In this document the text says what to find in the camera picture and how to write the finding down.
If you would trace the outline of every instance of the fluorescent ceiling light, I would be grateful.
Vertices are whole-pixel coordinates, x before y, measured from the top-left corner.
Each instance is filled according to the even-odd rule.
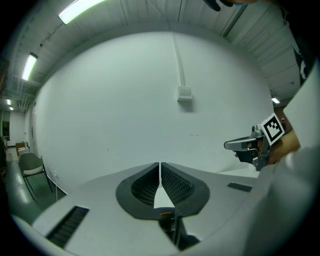
[[[22,79],[28,81],[32,68],[34,67],[38,56],[34,53],[30,53],[28,59],[26,60],[24,70],[22,73]]]
[[[271,99],[275,104],[279,104],[280,103],[280,101],[277,99],[277,98],[272,98]]]
[[[68,24],[79,14],[102,1],[105,0],[75,0],[59,14],[59,18],[64,24]]]

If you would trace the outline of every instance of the black slot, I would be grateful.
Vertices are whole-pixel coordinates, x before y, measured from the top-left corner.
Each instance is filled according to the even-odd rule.
[[[229,183],[228,187],[235,190],[244,191],[244,192],[250,192],[252,189],[252,186],[243,185],[243,184],[234,183],[234,182]]]
[[[87,208],[73,207],[46,238],[55,245],[64,248],[88,212]]]

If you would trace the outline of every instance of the floor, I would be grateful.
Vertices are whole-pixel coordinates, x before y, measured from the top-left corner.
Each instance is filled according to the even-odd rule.
[[[44,174],[28,177],[33,188],[33,192],[30,189],[35,199],[33,200],[19,169],[16,148],[8,148],[7,163],[4,180],[11,214],[22,218],[31,225],[45,209],[56,202],[56,186],[50,182],[52,193]],[[58,200],[64,196],[65,194],[58,188]]]

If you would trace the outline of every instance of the person's arm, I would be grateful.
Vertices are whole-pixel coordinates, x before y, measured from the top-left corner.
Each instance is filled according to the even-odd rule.
[[[269,153],[269,164],[280,160],[287,154],[297,151],[300,148],[300,143],[294,130],[284,135],[271,148]]]

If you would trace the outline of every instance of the human hand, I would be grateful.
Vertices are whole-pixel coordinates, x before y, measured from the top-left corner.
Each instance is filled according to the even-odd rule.
[[[262,150],[262,147],[263,147],[263,144],[264,144],[264,141],[261,139],[261,140],[258,140],[257,142],[257,149],[258,149],[258,154],[261,153],[261,150]],[[252,143],[249,142],[247,147],[249,149],[252,148]],[[278,156],[277,154],[275,153],[275,151],[273,150],[273,148],[271,148],[270,152],[269,152],[269,159],[268,159],[268,165],[271,165],[273,164],[274,162],[276,162],[278,160]]]
[[[258,152],[261,152],[263,146],[263,141],[258,141]],[[248,143],[248,148],[251,149],[252,144]],[[275,144],[272,145],[271,150],[269,152],[269,160],[268,165],[272,165],[276,161],[280,160],[282,157],[287,154],[294,152],[300,148],[300,144],[298,138],[296,136],[295,131],[291,131],[288,134],[284,135],[281,139],[279,139]]]

